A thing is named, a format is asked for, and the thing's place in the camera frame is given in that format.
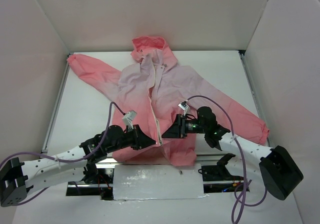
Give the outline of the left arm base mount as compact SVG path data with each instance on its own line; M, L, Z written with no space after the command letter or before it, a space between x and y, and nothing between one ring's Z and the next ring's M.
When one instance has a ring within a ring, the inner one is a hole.
M89 178L68 182L65 195L97 196L100 200L113 200L114 170L114 165L97 164Z

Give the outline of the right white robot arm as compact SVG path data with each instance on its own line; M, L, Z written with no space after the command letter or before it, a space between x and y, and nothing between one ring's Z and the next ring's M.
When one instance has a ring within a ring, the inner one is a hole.
M188 134L203 134L209 147L225 153L217 163L222 179L241 176L246 170L246 179L263 183L279 200L285 200L303 180L302 172L284 147L261 146L232 134L218 124L210 107L200 107L194 119L176 115L162 137L183 139Z

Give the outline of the pink hooded zip jacket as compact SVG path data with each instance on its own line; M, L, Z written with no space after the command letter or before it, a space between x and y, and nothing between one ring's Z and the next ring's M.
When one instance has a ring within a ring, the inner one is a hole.
M182 111L178 104L187 98L192 114L208 106L223 127L233 128L236 135L254 143L264 143L268 133L265 123L192 67L180 65L164 38L138 37L132 44L135 63L122 71L83 54L73 54L67 61L82 81L118 104L113 124L123 126L123 112L134 110L137 113L134 124L156 141L154 146L142 150L128 147L115 151L112 154L115 160L125 161L142 154L160 154L169 161L196 156L194 134L184 139L162 138Z

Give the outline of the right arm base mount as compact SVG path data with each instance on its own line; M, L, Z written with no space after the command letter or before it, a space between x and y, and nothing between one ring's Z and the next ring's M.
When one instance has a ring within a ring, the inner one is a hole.
M214 165L201 165L198 173L202 176L204 193L223 193L243 191L243 177L231 175L226 165L234 154L225 154Z

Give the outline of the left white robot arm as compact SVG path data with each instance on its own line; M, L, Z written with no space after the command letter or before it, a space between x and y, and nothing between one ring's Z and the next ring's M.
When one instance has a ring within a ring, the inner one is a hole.
M10 158L0 171L1 206L20 205L29 194L61 183L93 183L98 177L96 163L109 153L127 147L142 150L155 143L138 125L126 130L112 125L79 146L49 158L24 162Z

